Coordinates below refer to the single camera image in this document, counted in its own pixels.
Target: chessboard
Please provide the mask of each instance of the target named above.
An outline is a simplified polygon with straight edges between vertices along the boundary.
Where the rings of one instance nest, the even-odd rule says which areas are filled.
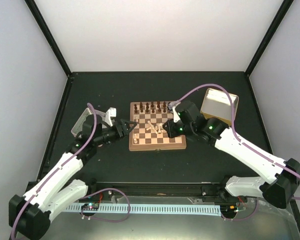
[[[130,151],[178,150],[187,147],[184,135],[169,138],[162,125],[173,119],[168,112],[168,101],[131,102],[130,120],[137,122],[130,132]]]

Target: chess piece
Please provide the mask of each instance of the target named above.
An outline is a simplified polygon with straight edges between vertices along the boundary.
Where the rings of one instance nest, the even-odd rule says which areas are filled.
[[[158,125],[158,133],[160,134],[161,133],[161,128],[162,128],[162,125],[161,123]]]

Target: black corner post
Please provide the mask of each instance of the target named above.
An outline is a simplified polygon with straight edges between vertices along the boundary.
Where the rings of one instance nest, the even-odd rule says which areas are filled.
[[[291,4],[294,0],[283,0],[278,12],[276,13],[274,19],[272,20],[272,23],[270,24],[270,27],[266,31],[258,49],[256,50],[248,68],[245,70],[245,74],[249,77],[253,70],[255,69],[259,59],[261,58],[262,54],[266,50],[270,40],[274,36],[277,28],[279,27],[280,23],[284,19],[287,11],[289,10]]]
[[[34,19],[38,23],[41,31],[43,32],[46,40],[48,41],[50,47],[52,48],[52,51],[54,52],[56,58],[58,59],[61,67],[63,68],[64,73],[66,74],[67,77],[71,76],[72,72],[70,68],[68,67],[68,64],[62,55],[54,37],[52,36],[48,25],[46,24],[44,17],[41,15],[41,12],[35,3],[35,0],[24,0],[25,3],[28,5],[28,8],[30,9]]]

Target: wire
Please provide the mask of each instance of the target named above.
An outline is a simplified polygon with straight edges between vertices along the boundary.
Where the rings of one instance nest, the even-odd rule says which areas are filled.
[[[249,216],[246,216],[244,218],[240,218],[240,219],[233,219],[233,218],[226,218],[222,213],[221,213],[221,217],[224,219],[224,220],[229,220],[229,221],[243,221],[243,220],[248,220],[250,218],[252,218],[258,211],[259,209],[259,200],[258,198],[256,199],[256,203],[255,203],[255,208],[253,210],[253,212],[249,215]]]
[[[102,198],[104,197],[104,195],[102,194],[102,192],[100,192],[99,194],[99,204],[101,203]]]
[[[238,199],[239,199],[239,201],[240,201],[241,203],[243,203],[243,205],[244,205],[245,207],[247,207],[247,204],[246,204],[244,201],[242,201],[241,197],[238,196]]]
[[[84,197],[82,197],[82,198],[80,198],[80,199],[86,199],[86,198],[92,197],[92,196],[94,196],[94,195],[100,194],[100,193],[102,193],[102,192],[104,192],[104,191],[116,191],[116,192],[120,193],[122,196],[125,197],[126,202],[127,202],[127,204],[128,204],[128,212],[126,213],[125,217],[123,217],[122,219],[119,219],[119,220],[110,220],[110,219],[105,219],[105,218],[100,218],[100,217],[91,217],[91,216],[88,217],[88,216],[85,216],[85,215],[83,214],[84,209],[81,210],[81,216],[82,216],[83,218],[94,219],[94,220],[100,220],[100,221],[104,221],[104,222],[108,222],[108,223],[120,223],[120,222],[123,222],[124,220],[126,220],[126,219],[129,217],[130,211],[131,211],[130,201],[129,201],[127,195],[126,195],[123,191],[120,191],[119,189],[111,188],[111,187],[105,188],[105,189],[96,191],[95,193],[92,193],[92,194],[90,194],[90,195],[84,196]]]
[[[81,151],[89,144],[89,142],[91,141],[91,139],[93,138],[95,132],[96,132],[96,128],[97,128],[97,115],[95,113],[95,109],[94,106],[92,106],[91,103],[87,104],[88,108],[93,112],[93,118],[94,118],[94,125],[93,125],[93,129],[91,132],[91,135],[89,136],[89,138],[87,139],[87,141],[82,145],[82,147],[75,153],[73,154],[71,157],[69,157],[69,159],[67,159],[63,164],[61,164],[61,167],[63,167],[64,165],[66,165],[71,159],[73,159],[75,156],[77,156],[79,153],[81,153]],[[46,180],[44,180],[44,182],[38,187],[38,189],[35,191],[36,194],[32,195],[28,201],[26,201],[26,203],[23,205],[23,207],[21,208],[21,210],[19,211],[18,215],[16,216],[13,226],[12,226],[12,230],[11,230],[11,240],[19,240],[15,238],[16,235],[16,229],[17,229],[17,224],[21,218],[21,215],[24,213],[25,209],[27,208],[27,206],[30,204],[30,202],[38,195],[38,193],[40,192],[40,190],[43,188],[43,186],[60,170],[60,168],[57,168],[56,170],[54,170],[47,178]]]
[[[232,102],[232,99],[230,97],[230,94],[227,92],[226,89],[224,89],[222,86],[214,84],[214,83],[207,83],[207,84],[202,84],[200,86],[195,87],[194,89],[192,89],[191,91],[189,91],[188,93],[186,93],[183,97],[181,97],[179,100],[172,102],[172,104],[181,102],[182,100],[184,100],[186,97],[188,97],[190,94],[192,94],[193,92],[195,92],[196,90],[199,90],[201,88],[204,87],[215,87],[218,89],[221,89],[226,96],[228,97],[229,101],[230,101],[230,106],[231,106],[231,129],[233,132],[233,135],[235,137],[235,139],[238,140],[239,143],[241,143],[241,139],[238,137],[237,133],[236,133],[236,129],[235,129],[235,107],[234,104]],[[262,158],[266,159],[267,161],[269,161],[270,163],[284,169],[285,171],[291,173],[292,175],[294,175],[295,177],[300,179],[300,174],[296,173],[295,171],[292,171],[291,169],[287,168],[286,166],[283,166],[277,162],[274,162],[273,160],[271,160],[270,158],[268,158],[267,156],[263,155],[262,153],[258,152],[257,150],[255,150],[253,147],[249,146],[248,144],[246,144],[245,142],[242,143],[243,146],[245,146],[246,148],[250,149],[251,151],[253,151],[254,153],[256,153],[257,155],[261,156]],[[294,200],[300,200],[300,196],[296,196],[293,197],[292,199]]]

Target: black frame edge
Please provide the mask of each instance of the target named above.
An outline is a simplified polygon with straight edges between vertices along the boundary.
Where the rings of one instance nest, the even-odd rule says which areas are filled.
[[[284,19],[287,11],[289,10],[291,4],[294,0],[283,0],[279,10],[277,11],[274,19],[272,20],[268,30],[266,31],[259,47],[257,48],[249,66],[245,70],[245,74],[249,77],[253,70],[255,69],[256,65],[258,64],[262,54],[266,50],[269,42],[271,41],[272,37],[274,36],[275,32],[277,31],[280,23]]]
[[[268,151],[269,151],[269,153],[273,154],[273,151],[272,151],[272,148],[271,148],[271,145],[270,145],[270,141],[269,141],[269,138],[268,138],[268,135],[267,135],[267,131],[266,131],[266,128],[265,128],[265,124],[264,124],[264,121],[262,119],[262,116],[261,116],[261,113],[260,113],[260,110],[259,110],[259,107],[258,107],[258,103],[257,103],[257,100],[256,100],[256,96],[255,96],[254,90],[253,90],[252,85],[251,85],[250,78],[246,73],[244,75],[245,75],[245,78],[246,78],[246,82],[248,83],[248,86],[250,88],[251,95],[253,97],[253,102],[254,102],[255,107],[257,109],[258,117],[259,117],[259,119],[262,123],[262,131],[263,131],[263,135],[265,137],[265,141],[266,141],[266,144],[267,144],[267,147],[268,147]],[[300,233],[300,212],[299,212],[296,201],[291,200],[290,201],[290,206],[291,206],[291,209],[292,209],[292,212],[293,212],[293,216],[294,216],[297,228],[298,228],[299,233]]]
[[[290,206],[291,206],[292,213],[293,213],[293,216],[294,216],[294,219],[295,219],[295,222],[296,222],[296,226],[297,226],[297,228],[299,230],[299,233],[300,233],[300,211],[299,211],[297,202],[295,200],[291,200],[290,201]]]
[[[60,127],[60,123],[62,120],[62,117],[64,115],[65,112],[65,108],[66,108],[66,104],[69,98],[69,93],[72,87],[72,83],[74,81],[74,77],[70,76],[68,77],[65,87],[64,87],[64,91],[61,97],[61,101],[60,101],[60,105],[58,107],[57,113],[56,113],[56,117],[52,126],[52,130],[49,136],[49,140],[47,142],[47,146],[43,155],[43,159],[41,162],[41,166],[39,169],[39,173],[37,175],[37,180],[41,179],[41,176],[43,174],[43,170],[45,167],[49,167],[49,162],[50,162],[50,157],[52,154],[52,151],[54,149],[55,146],[55,141],[56,141],[56,137],[57,137],[57,133]]]
[[[27,4],[28,8],[30,9],[34,19],[36,20],[37,24],[39,25],[43,35],[45,36],[46,40],[48,41],[50,47],[52,48],[52,51],[56,58],[58,59],[63,71],[65,72],[65,75],[69,77],[71,75],[71,70],[62,55],[52,33],[50,32],[48,25],[46,21],[44,20],[44,17],[42,16],[37,4],[35,3],[35,0],[24,0]]]

